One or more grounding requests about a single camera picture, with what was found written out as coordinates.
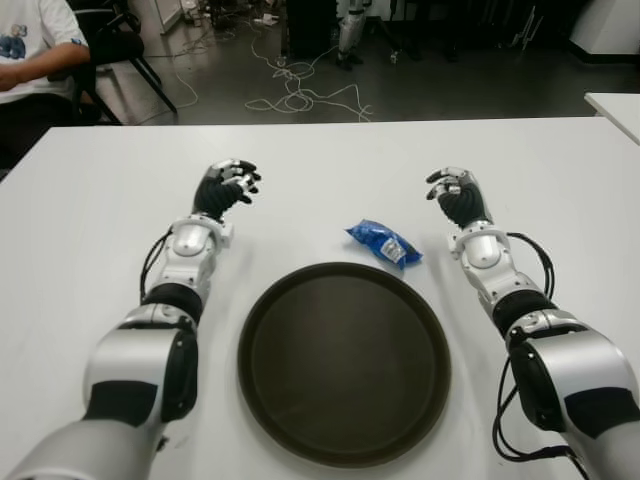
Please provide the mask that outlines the robot right hand black silver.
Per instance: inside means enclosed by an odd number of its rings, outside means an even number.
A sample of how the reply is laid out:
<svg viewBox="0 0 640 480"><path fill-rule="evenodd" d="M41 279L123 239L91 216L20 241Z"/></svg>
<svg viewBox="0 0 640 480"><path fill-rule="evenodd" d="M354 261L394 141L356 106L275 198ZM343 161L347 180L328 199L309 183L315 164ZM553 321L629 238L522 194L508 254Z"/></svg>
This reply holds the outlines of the robot right hand black silver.
<svg viewBox="0 0 640 480"><path fill-rule="evenodd" d="M436 170L426 178L431 189L427 200L435 200L444 215L461 230L477 223L492 223L488 205L472 172L457 167Z"/></svg>

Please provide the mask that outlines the robot left hand black silver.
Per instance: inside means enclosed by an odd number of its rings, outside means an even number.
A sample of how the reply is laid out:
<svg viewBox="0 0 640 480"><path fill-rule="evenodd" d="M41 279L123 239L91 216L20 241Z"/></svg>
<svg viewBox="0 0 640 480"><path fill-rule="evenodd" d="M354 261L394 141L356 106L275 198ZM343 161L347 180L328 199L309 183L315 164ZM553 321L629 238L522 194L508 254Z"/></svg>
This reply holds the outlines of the robot left hand black silver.
<svg viewBox="0 0 640 480"><path fill-rule="evenodd" d="M257 194L261 175L248 161L227 159L211 165L203 175L194 195L192 213L203 214L216 221L236 203L251 204Z"/></svg>

